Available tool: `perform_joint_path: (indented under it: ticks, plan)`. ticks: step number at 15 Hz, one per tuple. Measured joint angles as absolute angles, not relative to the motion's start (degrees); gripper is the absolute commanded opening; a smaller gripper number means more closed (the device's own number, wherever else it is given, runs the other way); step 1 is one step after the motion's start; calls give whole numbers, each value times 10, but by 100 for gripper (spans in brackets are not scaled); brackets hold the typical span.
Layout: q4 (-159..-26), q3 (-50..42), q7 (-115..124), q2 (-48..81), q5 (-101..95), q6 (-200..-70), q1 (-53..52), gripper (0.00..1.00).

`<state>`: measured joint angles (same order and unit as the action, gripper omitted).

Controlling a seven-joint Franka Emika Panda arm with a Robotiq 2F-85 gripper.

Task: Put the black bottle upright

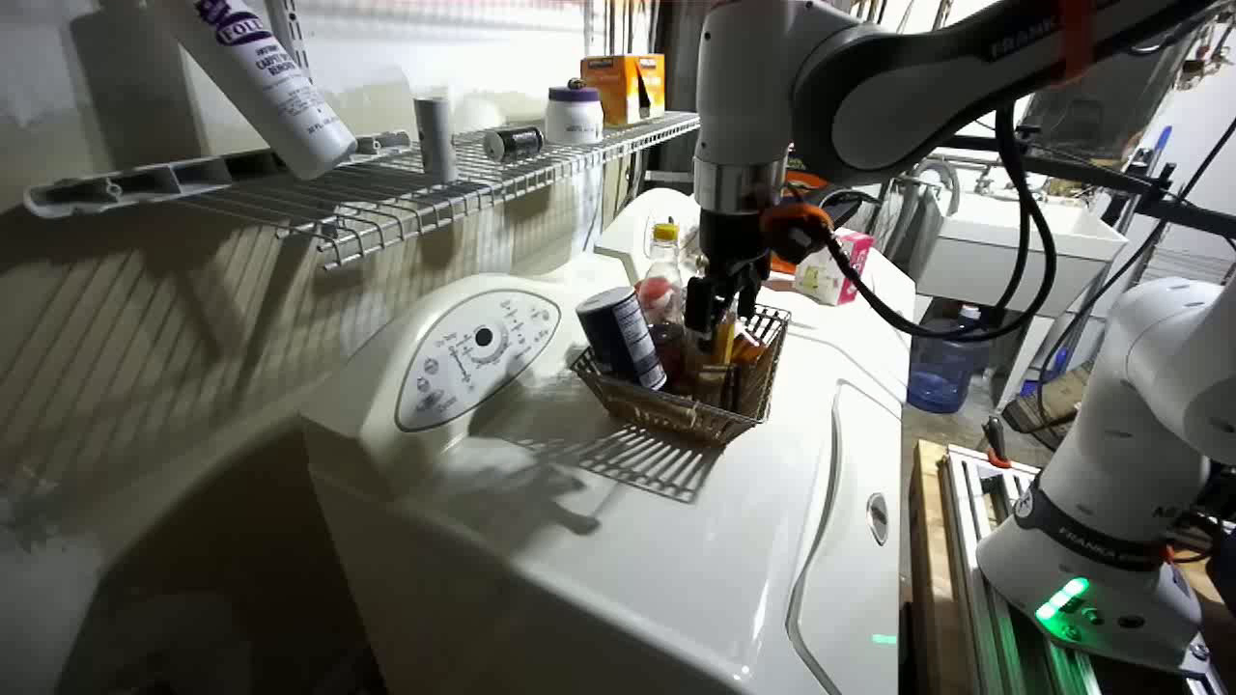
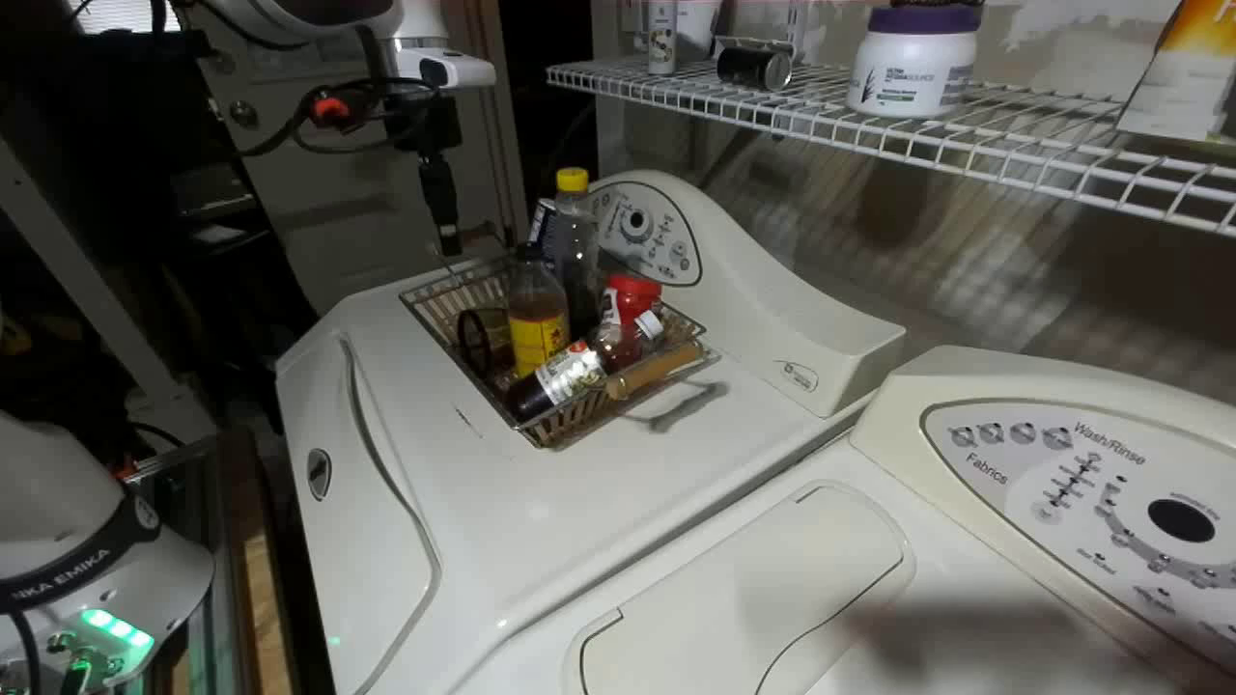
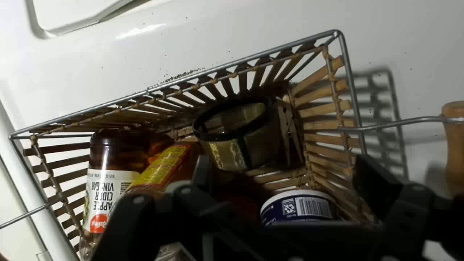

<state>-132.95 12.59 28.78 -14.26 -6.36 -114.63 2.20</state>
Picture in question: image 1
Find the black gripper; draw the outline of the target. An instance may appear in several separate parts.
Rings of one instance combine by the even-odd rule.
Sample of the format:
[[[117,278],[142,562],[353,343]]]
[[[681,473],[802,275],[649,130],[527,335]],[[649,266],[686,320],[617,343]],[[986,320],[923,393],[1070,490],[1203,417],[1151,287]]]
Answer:
[[[711,327],[711,294],[738,294],[738,317],[756,312],[756,294],[770,275],[770,250],[752,218],[699,212],[699,250],[708,278],[686,278],[685,324],[703,335]]]

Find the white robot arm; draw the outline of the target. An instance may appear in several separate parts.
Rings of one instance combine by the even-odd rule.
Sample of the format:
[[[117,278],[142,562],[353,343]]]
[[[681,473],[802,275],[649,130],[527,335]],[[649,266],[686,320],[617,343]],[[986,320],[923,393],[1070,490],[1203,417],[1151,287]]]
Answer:
[[[699,317],[748,308],[791,159],[881,183],[1015,98],[1227,0],[994,0],[923,34],[826,0],[708,0],[694,67]],[[1061,644],[1174,667],[1203,602],[1165,533],[1236,459],[1236,287],[1155,278],[1111,308],[1077,421],[979,549],[986,585]]]

